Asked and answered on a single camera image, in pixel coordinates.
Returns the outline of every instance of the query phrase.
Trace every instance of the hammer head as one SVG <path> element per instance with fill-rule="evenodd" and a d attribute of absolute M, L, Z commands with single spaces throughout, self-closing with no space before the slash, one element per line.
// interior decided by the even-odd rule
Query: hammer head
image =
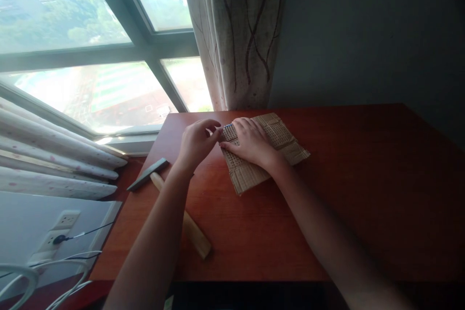
<path fill-rule="evenodd" d="M 139 176 L 139 178 L 136 179 L 136 181 L 133 184 L 131 184 L 126 190 L 127 191 L 135 191 L 135 190 L 139 189 L 145 182 L 150 180 L 150 173 L 152 173 L 152 172 L 160 172 L 164 168 L 166 168 L 169 164 L 170 163 L 164 157 L 162 157 L 156 163 L 154 163 L 152 166 L 150 166 L 144 172 L 142 172 L 142 174 Z"/>

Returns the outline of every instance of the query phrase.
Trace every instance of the white cable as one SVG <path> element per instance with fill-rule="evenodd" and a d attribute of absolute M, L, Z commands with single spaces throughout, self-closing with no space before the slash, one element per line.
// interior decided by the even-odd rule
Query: white cable
<path fill-rule="evenodd" d="M 11 265 L 11 264 L 0 264 L 0 270 L 19 274 L 19 276 L 14 278 L 9 284 L 7 284 L 0 291 L 0 298 L 6 293 L 6 291 L 8 291 L 8 289 L 10 289 L 11 286 L 14 285 L 16 281 L 18 281 L 19 279 L 23 277 L 28 278 L 29 283 L 28 283 L 27 290 L 24 292 L 22 298 L 10 308 L 10 310 L 16 310 L 21 305 L 23 305 L 24 302 L 26 302 L 26 300 L 29 299 L 32 293 L 34 293 L 35 287 L 37 287 L 37 283 L 39 282 L 39 273 L 36 270 L 31 269 L 27 266 Z"/>
<path fill-rule="evenodd" d="M 67 297 L 76 290 L 77 287 L 79 287 L 79 285 L 84 281 L 84 279 L 87 277 L 87 274 L 89 272 L 89 267 L 87 266 L 87 264 L 85 262 L 79 261 L 79 260 L 67 260 L 67 259 L 40 264 L 38 266 L 35 266 L 34 269 L 42 268 L 44 266 L 49 266 L 49 265 L 62 264 L 62 263 L 79 264 L 79 265 L 84 267 L 84 272 L 82 273 L 82 277 L 74 285 L 74 287 L 71 288 L 69 291 L 67 291 L 67 292 L 63 293 L 62 295 L 60 295 L 58 297 L 58 299 L 55 300 L 52 304 L 50 304 L 46 310 L 56 309 L 58 306 L 60 306 L 61 303 L 64 302 L 67 299 Z"/>
<path fill-rule="evenodd" d="M 80 256 L 80 255 L 83 255 L 83 254 L 89 254 L 89 253 L 102 253 L 102 251 L 89 251 L 89 252 L 82 252 L 82 253 L 78 253 L 78 254 L 73 254 L 72 256 L 69 256 L 69 257 L 66 257 L 64 259 L 70 259 L 70 258 L 73 258 L 73 257 L 77 257 L 77 256 Z"/>
<path fill-rule="evenodd" d="M 9 284 L 7 284 L 1 291 L 0 291 L 0 298 L 14 285 L 19 279 L 21 279 L 23 276 L 27 277 L 29 280 L 28 288 L 23 294 L 22 298 L 15 304 L 13 305 L 10 310 L 17 310 L 21 305 L 24 304 L 26 300 L 34 293 L 35 288 L 37 287 L 37 283 L 39 281 L 39 273 L 36 271 L 36 269 L 41 268 L 41 267 L 47 267 L 49 265 L 54 265 L 54 264 L 60 264 L 60 263 L 74 263 L 74 264 L 80 264 L 81 266 L 84 267 L 84 273 L 81 277 L 81 279 L 74 285 L 73 288 L 71 288 L 69 291 L 63 293 L 60 295 L 52 304 L 50 304 L 47 308 L 47 310 L 52 310 L 56 309 L 62 302 L 64 302 L 67 297 L 69 297 L 71 294 L 74 294 L 78 290 L 82 289 L 84 286 L 87 284 L 91 283 L 91 281 L 87 281 L 85 283 L 82 283 L 84 279 L 86 278 L 88 272 L 89 272 L 89 267 L 87 266 L 87 263 L 85 261 L 81 260 L 70 260 L 70 258 L 74 258 L 83 254 L 89 254 L 89 253 L 102 253 L 100 250 L 95 250 L 95 251 L 88 251 L 88 252 L 82 252 L 82 253 L 77 253 L 73 254 L 72 256 L 66 257 L 64 259 L 58 260 L 58 261 L 53 261 L 53 262 L 48 262 L 48 263 L 42 263 L 36 266 L 32 267 L 26 267 L 26 266 L 21 266 L 21 265 L 13 265 L 13 264 L 0 264 L 0 271 L 6 271 L 6 272 L 11 272 L 15 274 L 19 274 L 16 278 L 14 278 Z"/>

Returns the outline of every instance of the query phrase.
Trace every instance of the reddish-brown table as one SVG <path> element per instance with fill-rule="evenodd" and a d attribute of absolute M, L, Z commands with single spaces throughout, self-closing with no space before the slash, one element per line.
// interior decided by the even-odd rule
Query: reddish-brown table
<path fill-rule="evenodd" d="M 228 124 L 272 111 L 311 153 L 295 169 L 389 277 L 459 279 L 465 155 L 404 105 L 170 114 L 142 170 L 161 157 L 173 163 L 198 119 Z M 116 278 L 156 198 L 151 183 L 129 195 L 91 279 Z M 328 280 L 275 183 L 236 196 L 217 146 L 195 171 L 186 210 L 213 253 L 202 261 L 183 236 L 176 280 Z"/>

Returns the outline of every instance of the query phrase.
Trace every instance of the white curtain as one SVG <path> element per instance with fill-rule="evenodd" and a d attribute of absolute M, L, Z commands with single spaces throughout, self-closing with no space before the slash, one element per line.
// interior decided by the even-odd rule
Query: white curtain
<path fill-rule="evenodd" d="M 284 0 L 187 0 L 215 110 L 268 106 Z"/>
<path fill-rule="evenodd" d="M 0 191 L 97 200 L 116 190 L 120 153 L 0 98 Z"/>

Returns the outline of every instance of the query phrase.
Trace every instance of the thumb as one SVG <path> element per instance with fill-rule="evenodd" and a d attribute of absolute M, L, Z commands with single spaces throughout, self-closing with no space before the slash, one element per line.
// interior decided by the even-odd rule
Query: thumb
<path fill-rule="evenodd" d="M 237 145 L 231 144 L 229 142 L 221 142 L 219 146 L 233 154 L 237 154 L 237 150 L 239 149 Z"/>
<path fill-rule="evenodd" d="M 212 135 L 210 136 L 210 141 L 213 143 L 219 142 L 221 139 L 221 134 L 223 133 L 223 128 L 217 128 Z"/>

